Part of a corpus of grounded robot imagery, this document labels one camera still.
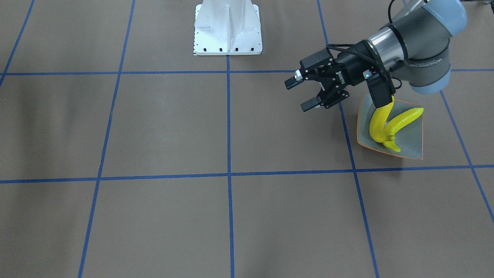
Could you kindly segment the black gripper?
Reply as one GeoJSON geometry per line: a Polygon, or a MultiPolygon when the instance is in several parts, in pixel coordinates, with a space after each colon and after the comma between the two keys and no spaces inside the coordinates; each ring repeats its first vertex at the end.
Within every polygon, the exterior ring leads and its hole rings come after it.
{"type": "Polygon", "coordinates": [[[376,55],[366,40],[356,44],[327,44],[323,50],[300,60],[300,71],[285,81],[285,87],[291,90],[304,81],[316,81],[320,91],[300,104],[302,111],[330,108],[349,97],[347,86],[360,84],[365,80],[364,72],[376,68],[376,55]]]}

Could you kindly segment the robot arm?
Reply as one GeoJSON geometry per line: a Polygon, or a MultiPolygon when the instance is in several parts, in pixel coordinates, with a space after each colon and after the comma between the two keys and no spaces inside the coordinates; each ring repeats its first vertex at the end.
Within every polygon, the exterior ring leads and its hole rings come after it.
{"type": "Polygon", "coordinates": [[[319,83],[316,97],[301,104],[303,111],[337,105],[349,97],[347,86],[363,82],[376,108],[392,102],[394,79],[407,81],[417,93],[437,93],[450,80],[450,39],[466,25],[460,0],[412,0],[370,37],[354,44],[327,44],[302,59],[285,86],[319,83]]]}

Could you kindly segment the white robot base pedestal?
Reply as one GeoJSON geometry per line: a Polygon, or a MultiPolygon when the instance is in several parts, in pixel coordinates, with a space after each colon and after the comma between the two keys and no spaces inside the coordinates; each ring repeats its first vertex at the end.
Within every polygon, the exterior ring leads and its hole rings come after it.
{"type": "Polygon", "coordinates": [[[204,0],[195,7],[195,55],[260,55],[261,15],[250,0],[204,0]]]}

